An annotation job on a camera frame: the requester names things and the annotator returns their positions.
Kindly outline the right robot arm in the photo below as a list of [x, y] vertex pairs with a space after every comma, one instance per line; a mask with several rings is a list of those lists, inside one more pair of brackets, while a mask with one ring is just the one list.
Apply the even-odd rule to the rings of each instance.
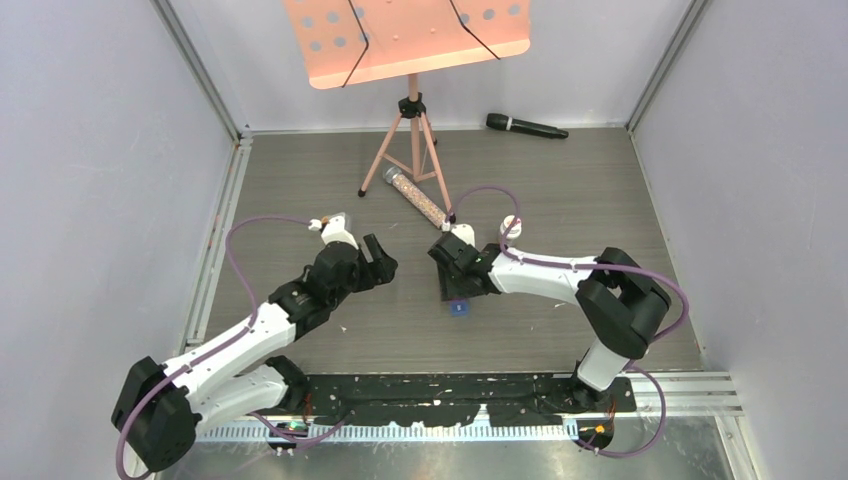
[[605, 403], [617, 375], [645, 356], [672, 304], [654, 278], [613, 247], [595, 257], [566, 258], [497, 243], [477, 249], [445, 233], [428, 254], [445, 300], [529, 294], [579, 307], [595, 339], [577, 362], [565, 395], [584, 410]]

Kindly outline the white vitamin pill bottle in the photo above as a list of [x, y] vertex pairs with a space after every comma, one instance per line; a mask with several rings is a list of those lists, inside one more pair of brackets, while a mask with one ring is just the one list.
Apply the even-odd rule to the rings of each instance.
[[522, 220], [515, 215], [506, 216], [499, 226], [499, 236], [503, 243], [511, 246], [522, 234]]

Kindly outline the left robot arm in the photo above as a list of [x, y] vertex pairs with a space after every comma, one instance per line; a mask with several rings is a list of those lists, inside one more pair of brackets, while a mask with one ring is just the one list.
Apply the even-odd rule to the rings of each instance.
[[298, 412], [306, 379], [274, 351], [323, 325], [349, 295], [392, 282], [397, 269], [373, 234], [363, 244], [327, 240], [298, 277], [229, 330], [162, 363], [149, 356], [135, 362], [111, 414], [116, 464], [131, 448], [157, 473], [181, 460], [199, 435], [236, 417], [274, 407]]

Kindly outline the pink blue weekly pill organizer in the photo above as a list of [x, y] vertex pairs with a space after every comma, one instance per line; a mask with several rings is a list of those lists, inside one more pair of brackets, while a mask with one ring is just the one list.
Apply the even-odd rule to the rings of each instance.
[[470, 313], [470, 304], [467, 299], [455, 299], [449, 301], [450, 313], [454, 317], [464, 317]]

